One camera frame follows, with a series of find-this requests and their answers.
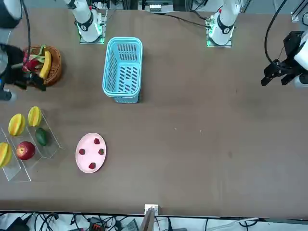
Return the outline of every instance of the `black mount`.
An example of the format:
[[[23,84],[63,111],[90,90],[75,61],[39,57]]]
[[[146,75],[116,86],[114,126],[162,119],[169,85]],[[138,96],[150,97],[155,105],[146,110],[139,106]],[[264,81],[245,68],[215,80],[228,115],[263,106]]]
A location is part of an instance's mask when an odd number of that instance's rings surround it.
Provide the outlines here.
[[[261,80],[261,85],[266,86],[276,77],[284,76],[281,79],[282,85],[287,85],[291,82],[296,76],[299,76],[300,79],[308,79],[308,71],[299,65],[294,56],[298,53],[300,48],[300,41],[302,38],[303,31],[291,31],[288,36],[283,40],[285,53],[287,58],[280,62],[278,59],[273,62],[286,70],[281,70],[277,68],[276,65],[269,64],[264,69],[264,78]]]

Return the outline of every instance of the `pink plate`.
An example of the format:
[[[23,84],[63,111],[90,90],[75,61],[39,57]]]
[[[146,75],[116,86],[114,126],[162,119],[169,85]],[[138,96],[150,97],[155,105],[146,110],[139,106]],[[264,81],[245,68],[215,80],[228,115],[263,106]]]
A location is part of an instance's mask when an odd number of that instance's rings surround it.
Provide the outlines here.
[[[88,133],[77,145],[77,166],[85,173],[96,172],[103,165],[106,153],[104,139],[97,133]]]

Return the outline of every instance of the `black cable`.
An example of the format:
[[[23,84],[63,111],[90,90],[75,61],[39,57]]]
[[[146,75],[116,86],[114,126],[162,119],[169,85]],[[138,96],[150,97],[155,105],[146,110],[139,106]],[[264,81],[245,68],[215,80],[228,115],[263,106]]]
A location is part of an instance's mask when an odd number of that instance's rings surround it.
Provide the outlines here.
[[[34,220],[34,231],[37,231],[37,220],[38,220],[38,216],[39,216],[39,213],[37,214],[37,216],[35,217],[35,220]]]
[[[280,10],[282,9],[282,7],[285,5],[285,3],[286,3],[287,1],[288,1],[288,0],[283,0],[283,2],[281,3],[280,7],[278,8],[278,10],[276,11],[276,13],[274,14],[274,16],[273,16],[271,22],[269,23],[269,27],[268,27],[268,29],[266,30],[265,39],[264,39],[264,52],[265,52],[265,55],[266,55],[268,61],[269,61],[272,65],[274,65],[274,67],[276,67],[277,69],[280,69],[280,70],[282,70],[282,71],[284,71],[284,72],[286,72],[286,73],[291,73],[292,71],[291,71],[290,69],[287,69],[287,68],[283,68],[283,67],[281,67],[281,66],[278,66],[276,63],[273,62],[273,60],[270,59],[269,54],[268,54],[268,44],[267,44],[267,42],[268,42],[268,36],[269,36],[269,30],[270,30],[271,26],[273,25],[273,23],[274,23],[274,21],[275,21],[277,15],[279,14]]]
[[[52,231],[52,228],[49,226],[47,220],[48,220],[48,218],[50,218],[50,217],[54,217],[54,218],[57,220],[57,219],[59,218],[59,216],[58,216],[56,213],[50,213],[50,214],[48,214],[47,217],[45,217],[45,215],[43,214],[43,216],[44,216],[44,220],[43,220],[43,223],[42,223],[42,225],[41,225],[39,231],[42,231],[42,230],[43,230],[43,227],[44,227],[44,224],[45,224],[45,223],[47,224],[47,227],[49,227],[49,229]]]
[[[83,216],[83,218],[84,218],[84,219],[86,219],[86,220],[87,220],[87,222],[88,222],[88,223],[90,223],[90,222],[91,222],[91,218],[86,218],[86,217],[85,217],[85,215],[83,215],[82,213],[81,213],[81,215]]]
[[[202,17],[196,10],[191,10],[191,12],[195,13],[199,18],[206,20],[208,17]]]
[[[206,223],[205,223],[204,231],[206,231],[206,229],[207,229],[207,223],[208,223],[208,219],[206,219]]]
[[[73,214],[73,217],[72,217],[72,220],[71,220],[71,225],[75,223],[77,229],[78,229],[79,231],[81,231],[81,229],[80,229],[80,228],[78,227],[78,225],[77,225],[76,215],[77,215],[77,214]]]
[[[245,221],[245,225],[246,225],[246,231],[248,231],[248,225],[246,221]]]
[[[242,226],[242,227],[244,227],[244,228],[248,228],[248,227],[252,227],[252,226],[254,226],[255,224],[257,224],[257,223],[258,223],[258,220],[254,221],[254,223],[251,223],[251,224],[247,224],[246,221],[244,221],[244,222],[245,222],[245,225],[242,225],[242,224],[239,222],[240,226]]]
[[[194,24],[194,25],[197,25],[197,26],[202,26],[202,27],[205,27],[205,28],[211,28],[210,26],[206,26],[206,25],[202,25],[202,24],[199,24],[199,23],[195,23],[195,22],[192,22],[192,21],[183,19],[183,18],[179,18],[179,17],[174,16],[174,15],[165,14],[165,16],[169,16],[169,17],[172,17],[172,18],[177,18],[177,19],[179,19],[179,20],[182,20],[182,21],[184,21],[184,22],[191,23],[191,24]]]
[[[304,17],[305,17],[305,15],[306,15],[307,13],[308,13],[308,12],[304,13],[304,14],[303,14],[303,17],[302,17],[302,23],[303,23],[305,26],[308,26],[308,24],[304,23]]]
[[[47,229],[48,229],[48,227],[49,227],[49,224],[50,224],[50,222],[51,222],[52,219],[53,219],[53,217],[51,217],[51,218],[49,219],[48,224],[47,224],[46,231],[47,231]]]
[[[122,219],[120,219],[118,221],[121,222],[121,221],[123,221],[126,218],[128,218],[128,217],[124,217],[124,218],[122,218]],[[108,229],[108,231],[112,230],[115,227],[115,225],[116,225],[116,222],[115,222],[115,224],[110,229]]]
[[[155,220],[156,220],[156,222],[157,222],[158,231],[160,231],[159,220],[157,220],[157,217],[155,217]]]
[[[281,49],[281,51],[280,51],[280,54],[279,54],[279,56],[278,56],[278,59],[280,58],[280,56],[281,56],[281,54],[282,54],[283,49],[284,49],[284,46],[283,46],[283,48],[282,48],[282,49]]]
[[[43,220],[42,226],[44,226],[44,220],[46,219],[45,214],[40,214],[39,217]]]
[[[292,16],[295,14],[295,12],[298,10],[299,7],[301,7],[301,5],[302,5],[304,2],[305,2],[305,1],[302,1],[302,2],[298,5],[298,7],[292,12]]]
[[[112,226],[112,222],[113,222],[114,219],[115,219],[114,216],[112,216],[112,217],[106,219],[106,222],[105,222],[105,225],[104,225],[106,229],[108,229],[108,228],[110,228],[110,227]]]
[[[194,11],[198,10],[199,7],[200,7],[202,4],[204,4],[204,6],[205,6],[205,5],[207,4],[207,2],[208,2],[208,0],[203,0],[203,2],[201,2],[201,3],[197,6],[197,8],[194,9]]]
[[[168,231],[173,231],[172,225],[171,225],[171,220],[169,217],[167,217],[168,219]]]
[[[28,213],[23,214],[20,218],[23,218],[23,216],[26,215],[26,214],[28,214]]]
[[[25,5],[25,2],[24,0],[20,0],[22,6],[23,6],[23,9],[25,11],[25,15],[26,15],[26,22],[27,22],[27,29],[28,29],[28,51],[27,51],[27,58],[26,58],[26,61],[24,62],[24,65],[26,63],[28,63],[29,61],[29,58],[30,58],[30,47],[31,47],[31,31],[30,31],[30,21],[29,21],[29,15],[28,15],[28,10],[27,10],[27,7]]]

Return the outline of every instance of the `cable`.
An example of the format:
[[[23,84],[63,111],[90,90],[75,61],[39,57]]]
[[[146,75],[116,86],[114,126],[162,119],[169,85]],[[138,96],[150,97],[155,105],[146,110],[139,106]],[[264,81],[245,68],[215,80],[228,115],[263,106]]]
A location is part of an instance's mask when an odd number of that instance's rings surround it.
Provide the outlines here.
[[[245,225],[242,225],[242,224],[239,222],[240,226],[242,226],[242,227],[244,227],[244,228],[252,227],[252,226],[254,226],[254,225],[257,224],[257,223],[258,223],[257,220],[256,220],[255,222],[249,224],[249,225],[247,224],[246,221],[245,221]]]
[[[183,18],[179,18],[179,17],[174,16],[174,15],[165,14],[165,16],[169,16],[169,17],[172,17],[172,18],[177,18],[177,19],[179,19],[179,20],[182,20],[182,21],[184,21],[184,22],[191,23],[191,24],[194,24],[194,25],[197,25],[197,26],[202,26],[202,27],[209,28],[209,29],[211,28],[210,26],[206,26],[206,25],[202,25],[202,24],[199,24],[199,23],[195,23],[195,22],[192,22],[192,21],[183,19]]]
[[[47,224],[47,227],[49,227],[49,229],[52,231],[52,228],[51,228],[51,227],[49,226],[49,224],[47,223],[47,220],[48,220],[48,218],[50,218],[50,217],[54,217],[54,218],[57,220],[57,219],[59,218],[59,215],[56,214],[56,213],[50,213],[50,214],[48,214],[47,217],[45,217],[45,214],[43,214],[43,216],[44,216],[44,220],[43,220],[43,223],[42,223],[42,225],[41,225],[39,231],[42,231],[42,230],[43,230],[43,227],[44,227],[44,224],[45,224],[45,223]]]
[[[112,226],[112,222],[113,222],[113,220],[115,219],[115,217],[114,216],[112,216],[112,217],[110,217],[110,218],[106,218],[105,220],[106,220],[106,222],[105,222],[105,228],[106,229],[108,229],[108,228],[110,228],[111,226]]]
[[[248,225],[246,221],[245,221],[245,225],[246,225],[246,231],[248,231]]]
[[[81,213],[81,215],[83,216],[83,218],[84,218],[84,219],[86,219],[86,220],[87,220],[87,222],[88,222],[88,223],[90,223],[90,222],[91,222],[91,218],[86,218],[86,217],[85,217],[85,215],[83,215],[82,213]]]
[[[205,6],[205,5],[207,4],[207,2],[208,2],[208,0],[203,0],[203,2],[201,2],[201,3],[197,6],[197,8],[194,9],[194,11],[198,10],[199,7],[200,7],[202,4],[204,4],[204,6]]]
[[[202,17],[196,10],[191,10],[191,12],[195,13],[199,18],[206,20],[208,17],[204,18]]]
[[[39,229],[39,231],[42,231],[43,230],[42,226],[44,226],[44,220],[46,219],[46,216],[45,216],[45,214],[40,214],[39,217],[43,220],[43,223],[42,223],[42,225],[41,225],[41,227]]]
[[[171,225],[171,220],[169,217],[167,217],[168,219],[168,231],[173,231],[172,225]]]
[[[206,229],[207,229],[207,223],[208,223],[208,219],[206,219],[206,223],[205,223],[204,231],[206,231]]]
[[[26,63],[28,63],[29,61],[29,58],[30,58],[30,47],[31,47],[31,31],[30,31],[30,22],[29,22],[29,15],[28,15],[28,10],[27,10],[27,7],[25,5],[25,2],[24,0],[20,0],[22,6],[23,6],[23,9],[25,11],[25,15],[26,15],[26,22],[27,22],[27,29],[28,29],[28,51],[27,51],[27,58],[24,62],[24,65]]]
[[[46,231],[47,231],[47,229],[48,229],[48,227],[49,227],[49,224],[50,224],[50,222],[51,222],[52,218],[53,218],[53,217],[51,217],[51,218],[49,219],[49,222],[48,222],[48,224],[47,224]]]
[[[23,214],[20,218],[23,218],[23,216],[26,215],[26,214],[28,214],[28,213]]]
[[[157,217],[155,217],[155,220],[157,222],[158,230],[160,231],[159,220],[157,220]]]
[[[308,13],[308,12],[304,13],[304,14],[303,14],[303,17],[302,17],[302,23],[303,23],[305,26],[308,26],[308,24],[304,23],[304,17],[305,17],[305,15],[306,15],[307,13]]]
[[[227,227],[231,227],[233,226],[235,223],[240,223],[242,221],[255,221],[255,220],[259,220],[259,218],[248,218],[248,219],[243,219],[243,220],[235,220],[229,224],[226,224],[226,225],[219,225],[219,226],[216,226],[216,227],[211,227],[209,228],[207,231],[213,231],[213,230],[218,230],[218,229],[224,229],[224,228],[227,228]]]
[[[39,213],[37,214],[37,216],[35,217],[35,220],[34,220],[34,231],[37,231],[37,220],[38,220],[38,216],[39,216]]]
[[[274,14],[274,16],[273,16],[271,22],[269,23],[269,27],[268,27],[268,29],[266,30],[265,39],[264,39],[264,52],[265,52],[265,55],[266,55],[268,61],[269,61],[272,65],[274,65],[274,67],[276,67],[277,69],[280,69],[280,70],[282,70],[282,71],[284,71],[284,72],[286,72],[286,73],[291,73],[292,71],[291,71],[290,69],[287,69],[287,68],[283,68],[283,67],[281,67],[281,66],[278,66],[276,63],[273,62],[273,60],[270,59],[269,54],[268,54],[268,44],[267,44],[267,42],[268,42],[268,36],[269,36],[269,30],[270,30],[271,26],[273,25],[273,23],[274,23],[274,21],[275,21],[277,15],[279,14],[280,10],[282,9],[282,7],[285,5],[285,3],[286,3],[287,1],[288,1],[288,0],[283,0],[283,2],[281,3],[280,7],[278,8],[278,10],[276,11],[276,13]]]
[[[118,221],[121,222],[121,221],[123,221],[126,218],[128,218],[128,217],[124,217],[124,218],[122,218],[121,220],[118,220]],[[115,225],[116,225],[116,223],[110,229],[108,229],[108,231],[112,230],[115,227]]]
[[[75,223],[77,229],[78,229],[79,231],[81,231],[81,229],[80,229],[80,228],[78,227],[78,225],[77,225],[76,216],[77,216],[77,214],[73,214],[73,217],[72,217],[72,219],[71,219],[71,225]]]
[[[281,51],[280,51],[280,54],[279,54],[279,56],[278,56],[278,59],[280,58],[280,56],[281,56],[281,54],[282,54],[283,49],[284,49],[284,46],[283,46],[283,48],[282,48],[282,49],[281,49]]]

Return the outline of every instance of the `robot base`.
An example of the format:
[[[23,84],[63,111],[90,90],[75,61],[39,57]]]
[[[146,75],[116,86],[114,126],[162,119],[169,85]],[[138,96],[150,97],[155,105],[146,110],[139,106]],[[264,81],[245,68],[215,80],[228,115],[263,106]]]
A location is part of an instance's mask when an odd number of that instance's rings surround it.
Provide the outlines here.
[[[209,36],[210,33],[212,33],[212,28],[215,24],[215,19],[211,16],[210,18],[208,18],[206,21],[205,21],[205,25],[206,26],[210,26],[211,28],[206,28],[205,30],[205,35],[206,35],[206,46],[207,47],[227,47],[227,48],[232,48],[232,40],[231,38],[229,39],[229,41],[225,44],[225,45],[218,45],[216,44],[212,39],[211,37]]]
[[[101,35],[99,35],[98,38],[93,42],[87,42],[82,38],[82,36],[80,36],[80,40],[79,40],[80,44],[82,44],[82,45],[84,45],[84,44],[104,44],[105,37],[106,37],[107,15],[108,15],[108,9],[106,10],[105,14],[97,13],[97,17],[98,17],[98,19],[97,19],[98,20],[97,30],[99,31],[99,34],[101,34]]]

